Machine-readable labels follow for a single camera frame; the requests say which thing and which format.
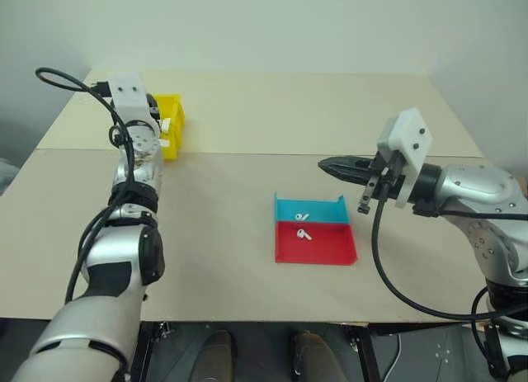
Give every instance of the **blue tray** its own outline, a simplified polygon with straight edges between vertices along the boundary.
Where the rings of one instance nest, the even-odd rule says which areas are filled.
[[[275,220],[330,224],[350,223],[343,195],[339,196],[337,201],[330,202],[325,200],[280,199],[275,194]]]

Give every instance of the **wooden table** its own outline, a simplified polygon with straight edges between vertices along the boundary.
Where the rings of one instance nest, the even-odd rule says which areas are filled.
[[[384,121],[410,106],[421,109],[433,133],[430,163],[481,163],[427,78],[143,75],[151,92],[181,93],[188,119],[183,152],[163,171],[158,217],[167,267],[148,288],[144,320],[436,320],[401,303],[378,277],[373,215],[356,213],[363,189],[317,168],[325,155],[372,154]],[[105,78],[94,71],[88,80]],[[51,318],[60,308],[79,235],[110,193],[118,155],[106,143],[109,120],[95,101],[75,95],[0,197],[1,317]],[[276,264],[275,192],[345,195],[358,262]],[[466,313],[484,285],[466,239],[442,219],[389,202],[380,243],[396,286],[426,305]]]

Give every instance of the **black floor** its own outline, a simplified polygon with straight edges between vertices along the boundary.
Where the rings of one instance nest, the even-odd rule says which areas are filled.
[[[46,322],[7,320],[0,324],[0,382],[9,381],[26,358]],[[149,382],[185,381],[202,343],[226,329],[237,342],[236,382],[290,381],[288,339],[294,330],[320,335],[336,353],[351,382],[363,380],[358,354],[343,327],[327,323],[170,323],[172,332],[153,346]],[[446,327],[401,335],[402,354],[388,382],[493,382],[470,330]],[[383,374],[397,348],[397,338],[375,337]]]

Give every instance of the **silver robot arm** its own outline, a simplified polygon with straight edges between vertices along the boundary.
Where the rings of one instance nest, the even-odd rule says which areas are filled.
[[[450,165],[442,169],[435,202],[441,210],[528,215],[528,200],[508,172],[496,167]],[[474,250],[488,287],[488,309],[528,302],[528,220],[444,215]],[[528,368],[528,312],[502,316],[485,326],[490,372],[506,377]]]
[[[138,75],[116,74],[109,85],[115,110],[133,140],[135,183],[87,256],[82,268],[87,290],[51,320],[16,373],[16,382],[127,380],[146,288],[163,275],[156,217],[163,168],[158,122],[150,115]],[[112,197],[130,169],[123,145],[120,152]]]
[[[526,377],[528,200],[514,177],[502,169],[424,163],[431,143],[427,134],[419,112],[411,109],[385,126],[374,159],[331,157],[319,166],[340,180],[365,186],[361,213],[369,213],[370,199],[379,199],[380,183],[388,182],[389,198],[396,199],[396,206],[413,203],[415,214],[442,215],[464,233],[485,277],[488,309],[525,305],[486,325],[484,352],[490,373],[502,379]]]

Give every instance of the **red tray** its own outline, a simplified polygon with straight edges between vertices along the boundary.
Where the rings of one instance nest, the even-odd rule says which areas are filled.
[[[298,238],[299,229],[312,240]],[[351,265],[356,260],[356,245],[349,224],[276,222],[276,262]]]

